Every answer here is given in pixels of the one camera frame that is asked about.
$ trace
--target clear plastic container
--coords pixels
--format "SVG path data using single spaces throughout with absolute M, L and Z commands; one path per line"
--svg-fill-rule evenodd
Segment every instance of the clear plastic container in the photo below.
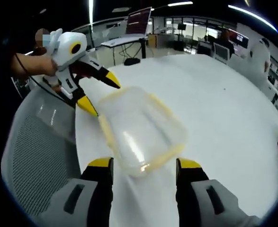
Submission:
M 115 160 L 132 176 L 144 176 L 180 153 L 187 130 L 171 110 L 139 87 L 121 89 L 97 105 L 99 122 Z

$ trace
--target person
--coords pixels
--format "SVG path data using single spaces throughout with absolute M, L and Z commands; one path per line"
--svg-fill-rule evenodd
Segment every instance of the person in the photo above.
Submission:
M 229 31 L 223 30 L 220 37 L 214 40 L 214 43 L 224 46 L 229 49 L 229 57 L 234 53 L 233 44 L 229 41 Z
M 270 66 L 269 41 L 262 38 L 253 45 L 248 53 L 247 60 L 262 72 L 267 73 Z

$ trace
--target desk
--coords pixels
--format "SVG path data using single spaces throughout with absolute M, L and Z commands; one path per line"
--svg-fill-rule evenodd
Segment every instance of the desk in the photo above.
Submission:
M 115 60 L 115 47 L 117 46 L 122 46 L 126 44 L 131 44 L 131 43 L 136 43 L 139 42 L 141 44 L 141 52 L 142 52 L 142 59 L 146 58 L 146 39 L 148 37 L 137 37 L 137 36 L 127 36 L 127 37 L 121 37 L 113 40 L 109 40 L 106 42 L 101 43 L 102 46 L 108 47 L 108 48 L 113 48 L 113 58 L 114 58 L 114 65 L 116 65 L 116 60 Z
M 206 55 L 149 58 L 110 69 L 121 86 L 155 94 L 188 129 L 180 157 L 197 161 L 239 199 L 248 215 L 263 217 L 278 193 L 278 112 L 251 82 Z M 95 79 L 80 80 L 96 104 L 115 91 Z M 76 142 L 81 171 L 112 156 L 98 120 L 76 108 Z M 175 160 L 146 178 L 132 179 L 114 164 L 111 227 L 177 227 Z

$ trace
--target white robot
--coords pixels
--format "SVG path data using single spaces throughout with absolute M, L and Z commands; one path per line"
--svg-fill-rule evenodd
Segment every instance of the white robot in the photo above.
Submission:
M 58 65 L 56 76 L 44 76 L 48 84 L 53 87 L 61 85 L 61 92 L 70 100 L 75 101 L 78 106 L 98 116 L 98 113 L 90 100 L 84 94 L 82 88 L 75 80 L 70 65 L 81 67 L 89 76 L 94 77 L 107 85 L 120 88 L 120 84 L 114 74 L 105 69 L 96 59 L 88 56 L 86 52 L 87 40 L 82 33 L 65 32 L 60 28 L 50 33 L 49 43 L 45 47 L 45 55 L 52 57 Z

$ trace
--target gray chair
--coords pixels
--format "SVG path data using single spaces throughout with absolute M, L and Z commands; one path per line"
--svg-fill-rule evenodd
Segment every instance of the gray chair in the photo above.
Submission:
M 47 210 L 51 196 L 69 179 L 81 176 L 74 121 L 75 110 L 40 87 L 15 114 L 1 173 L 11 195 L 32 218 Z

